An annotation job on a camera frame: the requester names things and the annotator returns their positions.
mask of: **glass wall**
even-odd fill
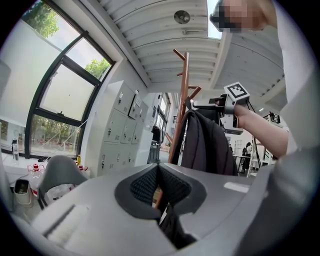
[[[34,115],[31,127],[33,155],[68,155],[77,153],[80,130],[63,122]]]
[[[85,127],[80,126],[113,64],[59,8],[36,1],[0,52],[2,149],[11,151],[17,139],[26,158],[76,156]]]

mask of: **gray plastic surface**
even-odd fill
[[[319,156],[320,146],[297,151],[277,162],[268,182],[268,196],[237,255],[256,255],[279,242],[298,224],[319,189]]]
[[[114,192],[120,181],[151,164],[110,171],[90,179],[45,208],[32,226],[44,234],[72,205],[89,212],[65,248],[81,255],[167,255],[175,252],[155,220],[134,218],[117,203]]]
[[[198,180],[207,191],[207,198],[194,214],[180,216],[184,231],[199,241],[178,254],[195,255],[199,250],[209,254],[216,249],[224,251],[225,255],[234,253],[263,200],[269,167],[262,168],[249,192],[243,193],[226,188],[225,184],[232,182],[247,186],[252,183],[251,179],[206,173],[168,163],[165,165],[171,167],[172,174],[179,172],[182,176]],[[108,252],[111,256],[159,256],[176,252],[155,220],[132,217],[120,207],[114,196],[119,182],[150,166],[118,169],[86,181],[44,209],[32,226],[45,234],[71,206],[86,206],[90,210],[68,239],[66,249],[83,255]]]

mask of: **desk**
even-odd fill
[[[238,173],[239,173],[239,169],[240,169],[240,164],[241,164],[241,159],[242,158],[250,158],[251,156],[244,156],[244,155],[238,155],[238,154],[233,154],[233,156],[235,157],[235,164],[237,164],[237,158],[240,158],[240,163],[238,165]]]

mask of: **white container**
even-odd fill
[[[33,195],[31,193],[30,183],[26,179],[18,179],[14,185],[14,194],[17,202],[25,207],[33,206]]]

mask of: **white locker cabinet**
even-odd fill
[[[137,121],[128,117],[126,119],[124,129],[121,136],[121,143],[130,143],[132,142],[132,138],[134,136],[135,128]]]
[[[145,103],[141,103],[141,108],[139,112],[139,121],[144,123],[148,112],[148,106]]]
[[[119,167],[118,155],[121,154],[118,144],[102,144],[99,157],[98,172],[99,176],[105,175],[110,170],[116,170]]]
[[[131,147],[129,144],[121,145],[121,156],[120,156],[120,163],[119,169],[123,169],[129,166],[131,162]]]
[[[129,112],[129,117],[133,118],[134,120],[138,120],[140,118],[140,107],[136,103],[136,98],[138,96],[135,94],[134,95],[134,100],[132,102],[132,106]]]
[[[131,144],[122,144],[120,146],[121,156],[120,156],[120,167],[119,169],[123,169],[126,167],[134,167],[138,145]]]
[[[144,128],[143,123],[136,124],[134,134],[133,134],[132,144],[139,144],[140,143],[140,138],[141,138],[143,128]]]
[[[105,142],[120,142],[127,117],[114,109],[104,131]]]
[[[136,158],[137,158],[137,153],[138,153],[138,145],[132,144],[130,146],[130,152],[129,152],[129,166],[134,167],[136,164]]]
[[[114,108],[127,116],[134,97],[135,93],[123,83],[115,99]]]

